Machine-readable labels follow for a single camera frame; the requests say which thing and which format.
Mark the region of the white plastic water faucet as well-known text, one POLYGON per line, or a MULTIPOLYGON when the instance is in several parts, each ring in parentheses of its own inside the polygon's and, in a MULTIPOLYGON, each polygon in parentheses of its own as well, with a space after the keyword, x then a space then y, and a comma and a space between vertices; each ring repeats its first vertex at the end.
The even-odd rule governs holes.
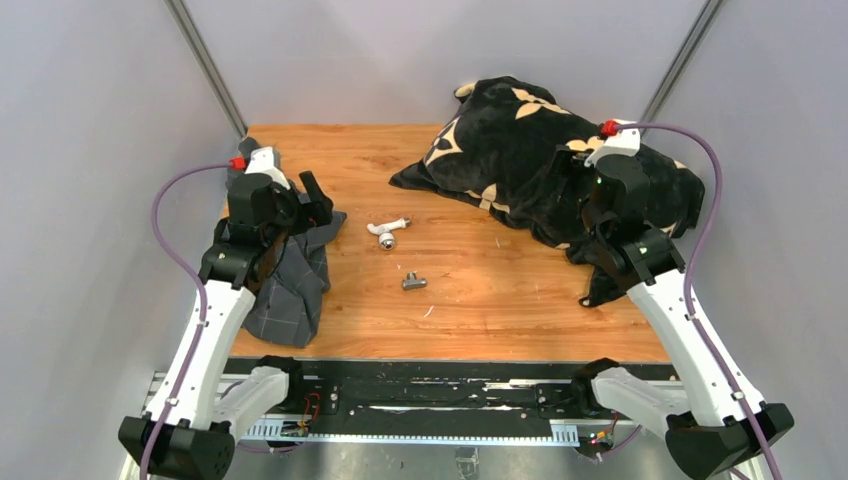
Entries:
POLYGON ((396 239, 393 234, 395 230, 408 228, 412 224, 412 220, 408 217, 402 217, 398 220, 387 222, 379 225, 369 223, 366 226, 367 231, 377 237, 377 243, 384 251, 390 251, 396 246, 396 239))

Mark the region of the metal tee pipe fitting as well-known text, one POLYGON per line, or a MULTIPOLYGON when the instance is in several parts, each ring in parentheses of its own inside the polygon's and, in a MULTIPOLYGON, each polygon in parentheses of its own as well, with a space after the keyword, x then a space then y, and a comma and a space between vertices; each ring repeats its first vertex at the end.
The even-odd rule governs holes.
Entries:
POLYGON ((425 288, 427 285, 427 279, 419 278, 415 272, 409 272, 401 283, 402 289, 404 291, 425 288))

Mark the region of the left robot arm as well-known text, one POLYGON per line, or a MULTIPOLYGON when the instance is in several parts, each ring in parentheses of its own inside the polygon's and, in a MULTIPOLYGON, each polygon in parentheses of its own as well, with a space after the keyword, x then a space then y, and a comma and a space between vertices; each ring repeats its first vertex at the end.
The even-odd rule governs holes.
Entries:
POLYGON ((222 479, 244 434, 269 409, 298 411, 306 400, 299 362, 266 357, 219 396, 238 331, 261 288, 282 263, 289 238, 329 224, 333 202, 314 175, 305 190, 281 173, 242 173, 227 192, 229 214, 215 226, 199 268, 166 253, 196 286, 195 305, 162 386, 139 416, 123 419, 118 438, 142 479, 222 479))

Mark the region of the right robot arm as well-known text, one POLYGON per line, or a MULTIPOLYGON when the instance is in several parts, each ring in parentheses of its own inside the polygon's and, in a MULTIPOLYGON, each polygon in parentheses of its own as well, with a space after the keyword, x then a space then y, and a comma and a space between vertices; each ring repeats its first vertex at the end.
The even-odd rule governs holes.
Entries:
POLYGON ((574 408, 595 417, 613 410, 661 438, 679 469, 708 479, 766 454, 795 422, 768 403, 738 368, 685 284, 685 263, 670 237, 645 216, 650 180, 624 155, 594 164, 581 215, 603 271, 649 321, 683 389, 660 389, 609 359, 589 364, 571 390, 574 408))

